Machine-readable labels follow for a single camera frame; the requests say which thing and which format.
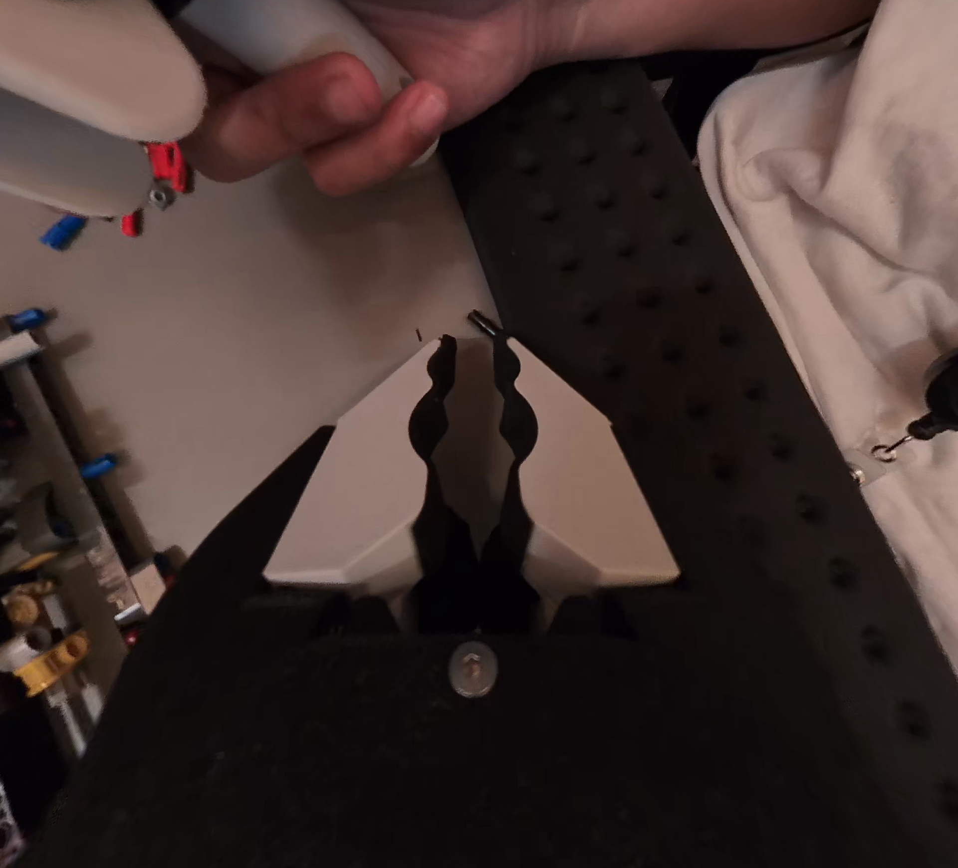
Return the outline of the grey lego car chassis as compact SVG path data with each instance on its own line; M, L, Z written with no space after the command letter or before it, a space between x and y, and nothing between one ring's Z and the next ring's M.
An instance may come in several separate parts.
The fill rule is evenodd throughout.
M2 866L22 858L85 753L177 563L129 538L44 351L53 311L2 313Z

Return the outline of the person's white shirt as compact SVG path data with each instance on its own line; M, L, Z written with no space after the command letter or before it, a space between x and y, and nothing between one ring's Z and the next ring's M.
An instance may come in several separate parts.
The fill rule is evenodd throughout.
M733 84L698 156L839 449L903 435L956 351L957 0L882 0L860 47Z

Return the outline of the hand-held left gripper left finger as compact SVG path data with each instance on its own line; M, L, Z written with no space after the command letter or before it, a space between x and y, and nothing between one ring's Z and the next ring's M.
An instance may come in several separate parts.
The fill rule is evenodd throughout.
M427 344L340 418L263 575L398 604L417 633L470 633L479 565L446 500L437 450L458 343Z

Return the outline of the pile of mixed lego pins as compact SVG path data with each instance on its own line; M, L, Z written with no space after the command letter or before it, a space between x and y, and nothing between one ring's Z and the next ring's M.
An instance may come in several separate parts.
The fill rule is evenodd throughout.
M195 189L193 168L186 161L178 143L142 144L149 159L152 181L147 195L147 205L158 212L166 212L181 196ZM146 208L141 207L121 217L99 217L112 222L117 220L124 237L138 239L143 235ZM93 217L62 213L40 237L39 242L57 252L70 248Z

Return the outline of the person's right hand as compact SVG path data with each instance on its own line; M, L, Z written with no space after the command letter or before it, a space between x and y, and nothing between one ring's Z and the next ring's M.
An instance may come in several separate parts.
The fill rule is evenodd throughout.
M555 54L553 0L342 1L413 84L383 105L372 73L345 55L256 78L196 35L210 95L182 147L202 176L236 182L300 157L327 196L367 190Z

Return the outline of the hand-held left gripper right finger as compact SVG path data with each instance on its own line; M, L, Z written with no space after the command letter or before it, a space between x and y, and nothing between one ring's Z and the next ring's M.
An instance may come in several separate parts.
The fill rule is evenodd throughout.
M511 462L479 563L481 630L534 632L570 599L678 580L611 420L516 338L492 347Z

